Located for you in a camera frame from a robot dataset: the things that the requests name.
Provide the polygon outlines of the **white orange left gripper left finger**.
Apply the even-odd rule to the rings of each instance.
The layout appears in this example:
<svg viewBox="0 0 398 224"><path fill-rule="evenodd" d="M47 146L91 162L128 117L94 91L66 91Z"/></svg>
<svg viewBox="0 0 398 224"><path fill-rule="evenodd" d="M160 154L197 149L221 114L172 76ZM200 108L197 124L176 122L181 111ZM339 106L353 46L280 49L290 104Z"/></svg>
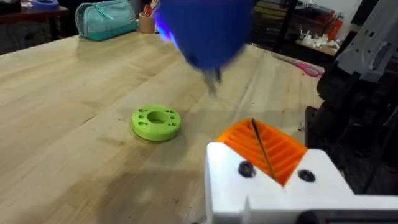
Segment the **white orange left gripper left finger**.
<svg viewBox="0 0 398 224"><path fill-rule="evenodd" d="M241 223L246 200L282 194L272 177L265 143L276 143L280 132L255 119L223 131L206 147L205 200L207 223Z"/></svg>

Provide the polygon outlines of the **white orange left gripper right finger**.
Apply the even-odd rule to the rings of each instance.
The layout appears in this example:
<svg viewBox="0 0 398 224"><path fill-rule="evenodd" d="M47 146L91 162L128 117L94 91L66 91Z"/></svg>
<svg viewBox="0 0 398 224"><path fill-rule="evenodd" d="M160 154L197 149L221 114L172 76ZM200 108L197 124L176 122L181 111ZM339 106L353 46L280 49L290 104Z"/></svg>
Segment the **white orange left gripper right finger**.
<svg viewBox="0 0 398 224"><path fill-rule="evenodd" d="M289 200L341 200L354 197L344 178L325 152L307 149L276 128L252 120L263 165L257 177L261 189Z"/></svg>

